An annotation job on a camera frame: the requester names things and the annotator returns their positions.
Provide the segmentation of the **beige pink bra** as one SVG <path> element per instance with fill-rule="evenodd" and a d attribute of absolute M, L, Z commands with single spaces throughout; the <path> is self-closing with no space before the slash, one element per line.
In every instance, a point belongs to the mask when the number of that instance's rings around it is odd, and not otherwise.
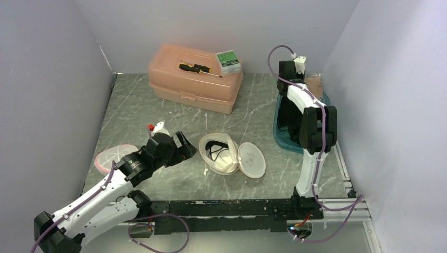
<path fill-rule="evenodd" d="M 304 79 L 305 84 L 312 94 L 319 100 L 323 98 L 323 85 L 321 74 L 313 73 Z"/>

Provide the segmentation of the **white mesh laundry bag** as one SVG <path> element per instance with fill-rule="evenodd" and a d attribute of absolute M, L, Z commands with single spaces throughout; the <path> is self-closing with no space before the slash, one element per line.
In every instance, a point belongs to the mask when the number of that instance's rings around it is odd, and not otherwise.
<path fill-rule="evenodd" d="M 237 144 L 225 133 L 211 133 L 199 141 L 199 153 L 206 169 L 229 176 L 241 171 L 249 178 L 258 179 L 266 172 L 266 160 L 261 150 L 251 142 Z"/>

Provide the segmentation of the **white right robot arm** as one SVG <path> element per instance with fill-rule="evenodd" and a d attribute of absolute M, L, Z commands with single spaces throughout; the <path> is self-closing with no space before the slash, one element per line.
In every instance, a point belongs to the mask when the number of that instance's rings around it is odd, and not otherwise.
<path fill-rule="evenodd" d="M 303 150 L 303 164 L 296 184 L 300 197 L 317 195 L 319 169 L 337 142 L 337 110 L 319 100 L 304 82 L 304 72 L 295 61 L 279 61 L 277 88 L 278 131 Z"/>

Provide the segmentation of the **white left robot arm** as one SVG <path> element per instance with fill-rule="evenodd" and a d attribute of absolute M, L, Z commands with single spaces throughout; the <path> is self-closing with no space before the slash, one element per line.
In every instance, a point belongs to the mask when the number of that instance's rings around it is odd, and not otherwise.
<path fill-rule="evenodd" d="M 109 174 L 71 204 L 37 215 L 31 252 L 37 248 L 43 252 L 80 252 L 90 240 L 119 223 L 149 220 L 152 201 L 136 187 L 158 169 L 181 163 L 197 152 L 181 131 L 176 136 L 180 146 L 164 132 L 153 134 L 139 150 L 113 161 Z"/>

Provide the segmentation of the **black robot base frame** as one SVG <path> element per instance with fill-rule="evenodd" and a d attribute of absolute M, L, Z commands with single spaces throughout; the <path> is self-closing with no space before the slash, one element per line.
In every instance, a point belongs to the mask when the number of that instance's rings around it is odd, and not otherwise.
<path fill-rule="evenodd" d="M 151 201 L 140 190 L 127 197 L 136 201 L 132 221 L 154 224 L 155 235 L 177 232 L 269 230 L 285 232 L 293 222 L 322 220 L 314 199 L 294 193 L 289 199 Z"/>

